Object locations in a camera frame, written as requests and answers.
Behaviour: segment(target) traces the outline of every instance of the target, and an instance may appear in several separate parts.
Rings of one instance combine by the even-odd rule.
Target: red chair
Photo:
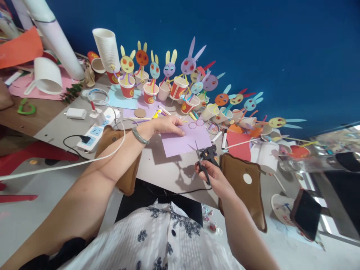
[[[36,141],[19,152],[0,157],[0,176],[11,174],[19,165],[30,158],[55,159],[59,161],[76,161],[78,157],[56,146],[43,141]],[[6,184],[0,181],[0,191],[6,188]],[[0,203],[16,201],[33,201],[37,195],[0,195]]]

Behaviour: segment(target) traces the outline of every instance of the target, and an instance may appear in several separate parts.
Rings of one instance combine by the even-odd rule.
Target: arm
[[[183,136],[184,132],[177,125],[182,125],[180,119],[167,116],[145,122],[137,130],[145,140],[163,132],[175,132]],[[112,153],[121,142],[122,139],[109,145],[99,157]],[[89,240],[96,236],[116,182],[143,148],[144,145],[129,132],[118,152],[91,163],[44,222],[1,269],[19,269],[41,254],[52,255],[74,237]]]
[[[260,236],[244,203],[236,195],[221,170],[209,161],[201,162],[207,169],[211,186],[222,201],[226,234],[232,255],[247,270],[280,269]],[[206,181],[205,174],[199,176]]]

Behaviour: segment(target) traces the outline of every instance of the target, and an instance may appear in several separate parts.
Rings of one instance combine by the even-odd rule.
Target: paper plate
[[[271,197],[271,207],[276,217],[285,225],[296,227],[290,219],[290,210],[294,206],[294,199],[275,194]]]

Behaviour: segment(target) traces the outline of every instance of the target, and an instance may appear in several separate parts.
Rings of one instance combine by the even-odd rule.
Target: power strip
[[[114,109],[116,113],[116,118],[120,117],[120,111],[117,109]],[[104,112],[105,115],[105,122],[98,126],[97,124],[92,125],[92,127],[86,132],[85,136],[89,136],[90,140],[88,143],[83,143],[82,141],[78,142],[76,145],[80,150],[86,152],[86,153],[93,153],[96,151],[98,142],[102,136],[102,133],[104,131],[104,127],[106,125],[112,126],[115,122],[115,116],[114,111],[112,108],[107,108]]]

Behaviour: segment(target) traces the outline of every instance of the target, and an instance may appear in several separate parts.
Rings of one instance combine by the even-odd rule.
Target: bracelet
[[[133,127],[132,128],[132,133],[134,134],[134,136],[135,136],[135,138],[139,141],[139,142],[141,142],[142,144],[149,144],[150,143],[150,141],[147,141],[147,140],[145,140],[143,137],[141,137],[140,135],[139,135],[139,133],[138,133],[138,131],[137,131],[137,129],[136,129],[137,127]]]

